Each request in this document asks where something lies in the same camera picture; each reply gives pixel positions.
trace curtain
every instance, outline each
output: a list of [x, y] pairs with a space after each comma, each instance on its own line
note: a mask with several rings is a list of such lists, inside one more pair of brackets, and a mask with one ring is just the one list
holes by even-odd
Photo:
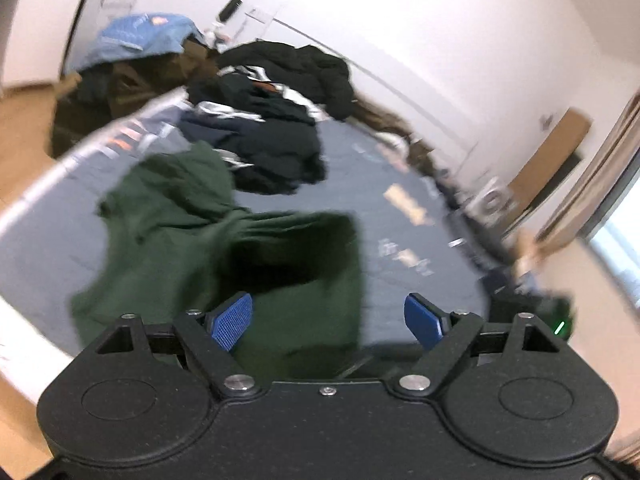
[[640, 149], [640, 91], [628, 102], [618, 122], [584, 173], [538, 235], [544, 255], [568, 245], [595, 213]]

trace light blue garment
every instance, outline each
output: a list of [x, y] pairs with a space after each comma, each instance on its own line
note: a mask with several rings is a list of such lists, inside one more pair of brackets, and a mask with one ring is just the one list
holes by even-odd
[[92, 43], [89, 53], [74, 70], [98, 63], [184, 52], [182, 43], [194, 35], [205, 44], [201, 32], [180, 14], [130, 14], [115, 18]]

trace mattress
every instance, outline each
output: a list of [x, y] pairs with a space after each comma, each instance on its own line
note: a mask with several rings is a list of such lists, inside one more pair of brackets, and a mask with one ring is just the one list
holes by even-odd
[[[97, 277], [108, 243], [101, 197], [142, 158], [190, 144], [175, 127], [189, 105], [175, 91], [95, 132], [0, 218], [0, 370], [34, 402], [82, 346], [70, 298]], [[255, 212], [337, 210], [357, 222], [366, 298], [363, 345], [414, 342], [402, 306], [419, 292], [446, 311], [484, 316], [478, 272], [455, 248], [429, 178], [351, 124], [318, 123], [325, 181], [292, 195], [238, 192]]]

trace gray bed sheet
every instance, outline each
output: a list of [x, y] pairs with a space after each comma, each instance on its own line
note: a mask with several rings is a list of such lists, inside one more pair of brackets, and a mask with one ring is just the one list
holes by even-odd
[[[110, 145], [78, 158], [65, 178], [45, 193], [0, 238], [0, 295], [44, 336], [68, 354], [81, 349], [68, 311], [70, 299], [100, 273], [108, 235], [96, 215], [101, 197], [152, 153], [175, 153], [190, 144], [171, 106], [148, 119], [124, 123], [116, 138], [131, 150]], [[123, 128], [130, 128], [129, 135]], [[366, 275], [363, 344], [413, 342], [404, 325], [403, 303], [419, 292], [445, 311], [463, 308], [484, 316], [486, 300], [478, 272], [448, 242], [446, 208], [428, 178], [398, 169], [379, 143], [337, 121], [318, 124], [328, 178], [303, 185], [293, 195], [237, 193], [254, 211], [338, 210], [358, 224]], [[133, 141], [131, 130], [140, 134]], [[123, 305], [123, 312], [135, 310]]]

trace green cloth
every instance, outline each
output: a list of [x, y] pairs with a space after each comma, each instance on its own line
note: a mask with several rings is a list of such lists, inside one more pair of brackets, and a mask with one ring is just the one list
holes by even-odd
[[254, 318], [234, 355], [259, 378], [330, 378], [357, 344], [362, 300], [353, 222], [333, 212], [253, 214], [199, 142], [154, 155], [104, 199], [107, 264], [72, 300], [84, 343], [124, 312], [145, 323], [207, 311], [240, 290]]

